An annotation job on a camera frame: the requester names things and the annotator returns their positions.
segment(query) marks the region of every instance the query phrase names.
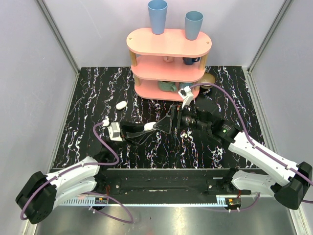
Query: pink shelf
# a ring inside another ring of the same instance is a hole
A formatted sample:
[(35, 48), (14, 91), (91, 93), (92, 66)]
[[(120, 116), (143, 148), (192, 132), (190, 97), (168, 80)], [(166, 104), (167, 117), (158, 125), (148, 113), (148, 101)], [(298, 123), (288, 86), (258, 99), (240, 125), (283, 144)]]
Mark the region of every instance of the pink shelf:
[(167, 63), (163, 56), (142, 55), (137, 57), (137, 66), (132, 66), (132, 71), (145, 80), (196, 82), (204, 75), (204, 70), (199, 70), (199, 63), (185, 65), (181, 57)]
[(129, 50), (140, 55), (159, 55), (177, 57), (201, 57), (206, 55), (212, 41), (205, 33), (189, 41), (182, 29), (165, 29), (164, 33), (155, 35), (150, 28), (140, 28), (127, 37)]
[[(158, 88), (157, 81), (152, 80), (141, 80), (140, 86), (135, 86), (135, 91), (137, 94), (145, 99), (161, 99), (161, 100), (171, 100), (171, 101), (182, 101), (182, 98), (176, 92), (163, 92)], [(192, 90), (194, 98), (199, 94), (199, 90)]]

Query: cable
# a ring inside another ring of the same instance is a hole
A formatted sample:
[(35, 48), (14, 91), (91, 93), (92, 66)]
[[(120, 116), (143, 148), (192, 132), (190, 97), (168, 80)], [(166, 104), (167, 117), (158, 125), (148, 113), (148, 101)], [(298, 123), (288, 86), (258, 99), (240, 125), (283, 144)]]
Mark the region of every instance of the cable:
[[(68, 173), (68, 172), (70, 172), (70, 171), (72, 171), (72, 170), (74, 170), (74, 169), (77, 169), (77, 168), (80, 168), (80, 167), (84, 167), (85, 165), (116, 165), (116, 164), (119, 163), (119, 157), (118, 157), (117, 153), (116, 153), (110, 146), (108, 146), (108, 144), (105, 143), (105, 142), (99, 137), (99, 135), (98, 135), (97, 132), (96, 132), (96, 127), (98, 127), (98, 126), (100, 126), (100, 125), (102, 125), (102, 124), (103, 124), (103, 122), (100, 122), (100, 123), (98, 123), (98, 124), (95, 124), (95, 125), (93, 126), (93, 128), (92, 128), (93, 133), (94, 133), (94, 135), (97, 137), (97, 139), (114, 155), (114, 157), (115, 157), (115, 159), (116, 159), (115, 162), (113, 162), (113, 163), (86, 163), (86, 164), (79, 164), (79, 165), (73, 166), (73, 167), (71, 167), (71, 168), (69, 168), (69, 169), (66, 169), (65, 171), (61, 172), (58, 177), (60, 177), (60, 176), (62, 176), (62, 175), (64, 175), (64, 174), (66, 174), (66, 173)], [(24, 207), (23, 207), (23, 209), (22, 209), (22, 211), (21, 211), (21, 214), (20, 214), (20, 219), (21, 219), (21, 220), (27, 220), (27, 217), (24, 217), (24, 214), (25, 214), (25, 211), (26, 211), (27, 207), (29, 206), (29, 204), (31, 203), (31, 201), (34, 199), (34, 197), (35, 197), (46, 185), (48, 185), (48, 184), (50, 184), (52, 181), (58, 179), (58, 177), (57, 177), (57, 176), (52, 177), (50, 180), (48, 180), (47, 182), (43, 183), (38, 189), (35, 190), (35, 192), (30, 196), (30, 198), (28, 199), (28, 201), (25, 203), (25, 205), (24, 205)], [(116, 199), (114, 199), (114, 198), (112, 198), (112, 197), (110, 197), (110, 196), (106, 196), (106, 197), (109, 198), (109, 199), (111, 199), (111, 200), (113, 200), (113, 201), (115, 201), (115, 202), (118, 203), (119, 205), (121, 205), (121, 206), (123, 207), (123, 209), (126, 210), (126, 212), (128, 213), (128, 215), (130, 215), (132, 221), (134, 221), (132, 215), (131, 215), (130, 212), (129, 212), (129, 210), (128, 210), (124, 205), (122, 205), (120, 202), (118, 202)], [(102, 214), (105, 215), (105, 216), (107, 216), (107, 217), (109, 217), (109, 218), (118, 220), (118, 221), (123, 221), (123, 222), (125, 222), (125, 223), (130, 223), (129, 221), (121, 220), (121, 219), (119, 219), (119, 218), (115, 218), (115, 217), (113, 217), (113, 216), (111, 216), (111, 215), (108, 215), (108, 214), (105, 214), (105, 213), (102, 213)]]
[(244, 211), (247, 211), (247, 210), (249, 210), (249, 209), (251, 209), (251, 208), (253, 208), (255, 205), (256, 205), (256, 203), (259, 201), (259, 199), (260, 199), (260, 193), (258, 193), (258, 196), (256, 197), (256, 199), (255, 199), (255, 201), (250, 205), (250, 206), (248, 206), (248, 207), (246, 207), (246, 208), (243, 208), (243, 209), (240, 209), (240, 210), (231, 210), (231, 211), (225, 211), (225, 210), (215, 210), (215, 209), (211, 209), (211, 208), (204, 208), (204, 209), (206, 209), (207, 211), (211, 211), (211, 212), (226, 212), (226, 213), (233, 213), (233, 212), (244, 212)]
[(117, 221), (119, 221), (119, 222), (123, 222), (123, 223), (127, 223), (127, 224), (133, 224), (133, 223), (134, 223), (134, 218), (133, 218), (132, 214), (130, 213), (130, 211), (129, 211), (122, 203), (120, 203), (119, 201), (117, 201), (115, 198), (113, 198), (113, 197), (111, 197), (111, 196), (108, 196), (108, 195), (101, 194), (101, 193), (97, 193), (97, 192), (86, 192), (86, 194), (95, 194), (95, 195), (99, 195), (99, 196), (101, 196), (101, 197), (106, 197), (107, 199), (111, 199), (111, 200), (115, 201), (117, 204), (119, 204), (119, 205), (126, 211), (126, 213), (129, 215), (129, 217), (130, 217), (131, 220), (128, 221), (128, 220), (116, 218), (116, 217), (114, 217), (114, 216), (112, 216), (112, 215), (109, 215), (109, 214), (106, 214), (106, 213), (104, 213), (104, 212), (97, 211), (96, 209), (93, 209), (93, 212), (98, 213), (98, 214), (105, 215), (105, 216), (107, 216), (107, 217), (109, 217), (109, 218), (111, 218), (111, 219), (115, 219), (115, 220), (117, 220)]
[[(236, 113), (238, 115), (238, 118), (240, 120), (241, 126), (242, 126), (242, 128), (244, 130), (244, 133), (246, 135), (247, 140), (250, 142), (250, 144), (252, 146), (255, 146), (255, 143), (253, 143), (253, 141), (250, 139), (248, 131), (246, 130), (246, 126), (245, 126), (244, 120), (242, 119), (242, 117), (240, 115), (240, 112), (239, 112), (239, 109), (237, 108), (237, 105), (236, 105), (235, 101), (233, 100), (233, 98), (223, 88), (219, 87), (218, 85), (212, 84), (212, 83), (198, 83), (198, 84), (192, 85), (190, 88), (193, 88), (193, 87), (196, 87), (196, 86), (203, 86), (203, 85), (215, 87), (215, 88), (219, 89), (220, 91), (222, 91), (229, 98), (229, 100), (231, 101), (231, 103), (233, 104), (233, 106), (234, 106), (234, 108), (236, 110)], [(256, 146), (255, 148), (257, 150), (259, 150), (260, 152), (264, 153), (266, 156), (268, 156), (272, 160), (274, 160), (277, 163), (279, 163), (280, 165), (282, 165), (283, 167), (285, 167), (286, 169), (288, 169), (288, 165), (287, 164), (283, 163), (282, 161), (280, 161), (279, 159), (275, 158), (274, 156), (272, 156), (268, 152), (264, 151), (259, 146)], [(307, 181), (311, 186), (313, 186), (313, 182), (308, 177), (306, 177), (305, 175), (303, 175), (302, 173), (300, 173), (299, 171), (297, 171), (297, 170), (295, 170), (293, 168), (289, 168), (289, 170), (291, 170), (293, 173), (297, 174), (302, 179)], [(309, 201), (309, 200), (302, 200), (302, 202), (313, 204), (313, 201)]]

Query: shelf tier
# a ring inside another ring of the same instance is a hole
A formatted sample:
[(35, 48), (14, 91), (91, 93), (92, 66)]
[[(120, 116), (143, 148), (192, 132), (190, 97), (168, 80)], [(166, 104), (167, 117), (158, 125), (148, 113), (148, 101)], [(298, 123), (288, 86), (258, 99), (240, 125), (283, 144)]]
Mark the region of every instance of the shelf tier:
[(126, 41), (129, 50), (139, 55), (194, 58), (206, 55), (212, 46), (205, 33), (200, 32), (196, 40), (190, 41), (183, 29), (165, 29), (164, 33), (156, 35), (150, 28), (140, 28), (131, 32)]
[[(176, 92), (164, 92), (161, 91), (157, 85), (157, 81), (152, 80), (141, 80), (140, 86), (135, 86), (136, 93), (144, 99), (160, 99), (160, 100), (171, 100), (171, 101), (183, 101), (178, 91)], [(198, 96), (199, 90), (192, 90), (194, 99)]]
[(144, 80), (197, 82), (205, 72), (199, 69), (199, 63), (185, 65), (181, 57), (165, 62), (163, 56), (142, 55), (137, 57), (137, 66), (132, 66), (132, 71)]

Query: green mug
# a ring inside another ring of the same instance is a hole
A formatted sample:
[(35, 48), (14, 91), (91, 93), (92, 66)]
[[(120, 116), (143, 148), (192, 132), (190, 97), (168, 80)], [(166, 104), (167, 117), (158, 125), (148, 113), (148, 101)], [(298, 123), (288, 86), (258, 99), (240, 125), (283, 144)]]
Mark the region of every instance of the green mug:
[(165, 81), (159, 81), (158, 87), (161, 91), (164, 92), (175, 92), (177, 91), (177, 87), (175, 85), (175, 82), (165, 82)]

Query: tall blue tumbler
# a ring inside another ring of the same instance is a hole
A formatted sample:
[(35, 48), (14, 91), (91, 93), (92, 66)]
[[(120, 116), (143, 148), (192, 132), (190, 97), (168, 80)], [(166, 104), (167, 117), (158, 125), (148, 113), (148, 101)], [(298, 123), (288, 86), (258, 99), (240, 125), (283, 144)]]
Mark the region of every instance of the tall blue tumbler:
[(201, 29), (203, 14), (189, 11), (185, 16), (185, 35), (188, 40), (196, 40)]
[(148, 3), (148, 9), (152, 32), (154, 34), (164, 33), (167, 2), (164, 0), (152, 0)]

